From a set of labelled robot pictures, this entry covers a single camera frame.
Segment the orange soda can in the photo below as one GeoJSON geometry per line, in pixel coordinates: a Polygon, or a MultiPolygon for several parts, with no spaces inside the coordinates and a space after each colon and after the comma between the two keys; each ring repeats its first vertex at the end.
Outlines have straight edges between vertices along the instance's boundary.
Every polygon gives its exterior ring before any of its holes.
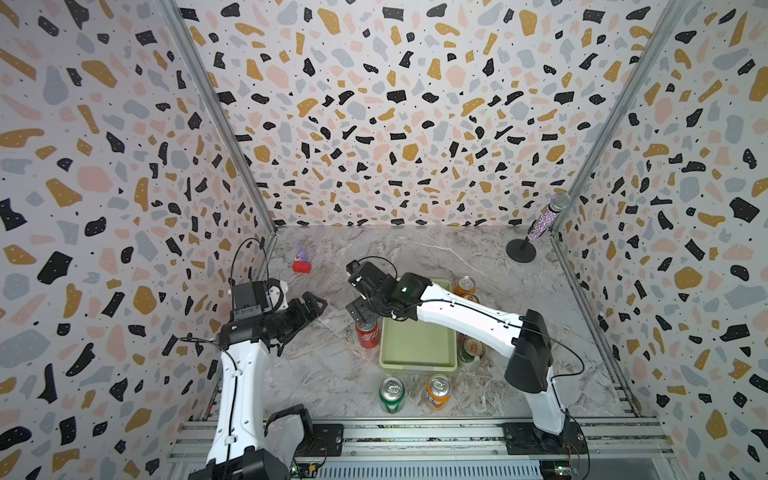
{"type": "Polygon", "coordinates": [[[432,375],[425,385],[425,400],[435,409],[441,409],[451,398],[451,382],[444,374],[432,375]]]}
{"type": "Polygon", "coordinates": [[[454,284],[454,293],[461,297],[474,295],[476,291],[476,282],[469,276],[459,278],[454,284]]]}

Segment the green red beer can front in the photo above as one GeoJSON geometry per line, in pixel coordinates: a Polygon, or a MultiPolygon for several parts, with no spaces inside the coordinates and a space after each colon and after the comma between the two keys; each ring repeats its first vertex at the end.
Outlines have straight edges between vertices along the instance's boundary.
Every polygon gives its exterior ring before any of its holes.
{"type": "Polygon", "coordinates": [[[475,369],[479,366],[485,353],[485,345],[479,340],[463,336],[457,347],[460,364],[466,369],[475,369]]]}

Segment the green soda can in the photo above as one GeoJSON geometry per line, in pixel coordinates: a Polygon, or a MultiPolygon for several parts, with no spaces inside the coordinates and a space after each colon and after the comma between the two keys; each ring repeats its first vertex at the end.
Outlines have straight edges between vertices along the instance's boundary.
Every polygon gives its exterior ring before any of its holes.
{"type": "Polygon", "coordinates": [[[405,399],[405,385],[397,377],[385,378],[379,387],[379,399],[383,409],[390,414],[401,410],[405,399]]]}

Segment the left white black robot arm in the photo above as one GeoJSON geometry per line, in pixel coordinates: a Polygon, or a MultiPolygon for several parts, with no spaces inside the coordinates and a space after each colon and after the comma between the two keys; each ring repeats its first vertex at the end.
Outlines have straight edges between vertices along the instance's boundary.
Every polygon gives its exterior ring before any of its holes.
{"type": "Polygon", "coordinates": [[[232,312],[213,344],[221,352],[220,413],[206,465],[191,479],[289,479],[297,448],[313,442],[307,409],[299,404],[264,418],[263,376],[272,352],[284,347],[328,302],[310,292],[274,311],[232,312]]]}

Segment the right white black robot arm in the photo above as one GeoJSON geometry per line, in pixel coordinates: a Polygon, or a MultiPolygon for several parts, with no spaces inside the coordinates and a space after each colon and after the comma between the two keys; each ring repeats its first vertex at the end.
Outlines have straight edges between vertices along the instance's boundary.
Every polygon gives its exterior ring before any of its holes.
{"type": "Polygon", "coordinates": [[[553,339],[538,312],[493,309],[414,273],[396,279],[370,262],[351,263],[348,282],[368,303],[368,309],[382,318],[446,327],[505,357],[504,378],[525,394],[535,428],[552,436],[563,434],[566,413],[553,384],[553,339]]]}

